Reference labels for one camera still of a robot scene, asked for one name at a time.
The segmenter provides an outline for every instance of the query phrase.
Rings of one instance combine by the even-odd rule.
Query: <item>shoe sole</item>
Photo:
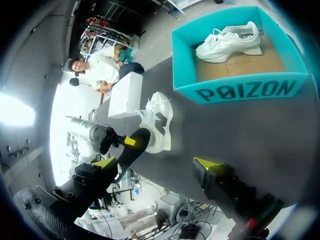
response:
[[[198,58],[200,58],[201,60],[203,60],[205,62],[208,62],[208,63],[221,64],[221,63],[226,62],[227,59],[230,57],[230,55],[233,54],[233,53],[235,53],[235,52],[231,52],[231,53],[229,53],[227,55],[221,56],[219,58],[213,58],[213,59],[202,59],[201,57],[198,57]],[[258,47],[246,48],[243,51],[238,51],[237,53],[243,53],[243,54],[246,54],[246,55],[262,55],[262,51],[261,51],[261,48],[259,46]]]

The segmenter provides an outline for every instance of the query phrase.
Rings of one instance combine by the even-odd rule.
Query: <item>person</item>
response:
[[[141,64],[130,62],[125,64],[119,59],[120,49],[115,47],[104,47],[96,51],[87,61],[73,58],[68,63],[71,71],[85,71],[89,84],[99,92],[109,92],[114,84],[130,72],[143,74],[145,72]],[[79,80],[72,79],[72,86],[78,86]]]

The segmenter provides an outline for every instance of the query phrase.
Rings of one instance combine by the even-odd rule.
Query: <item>shelf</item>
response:
[[[191,6],[192,4],[196,4],[202,0],[168,0],[169,3],[171,3],[176,9],[178,9],[181,13],[185,13],[183,9]]]

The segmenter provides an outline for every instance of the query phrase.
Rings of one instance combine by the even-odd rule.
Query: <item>bright light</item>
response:
[[[26,127],[35,123],[35,111],[18,99],[0,93],[0,122],[15,126]]]

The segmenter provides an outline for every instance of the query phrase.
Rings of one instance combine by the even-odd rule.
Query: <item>equipment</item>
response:
[[[230,240],[264,239],[267,225],[284,206],[271,194],[256,198],[256,188],[247,186],[228,164],[218,164],[198,157],[193,159],[196,178],[206,197],[214,199],[227,218],[235,221]]]
[[[101,197],[111,183],[118,182],[129,166],[146,150],[150,132],[141,128],[131,137],[118,136],[113,128],[82,121],[78,136],[90,137],[96,148],[102,154],[112,145],[124,145],[120,157],[111,157],[91,164],[82,163],[75,168],[75,175],[62,186],[55,186],[53,193],[47,192],[40,186],[36,189],[24,188],[14,196],[14,201],[20,211],[26,211],[26,221],[34,228],[40,228],[50,239],[105,239],[74,224],[89,206]]]

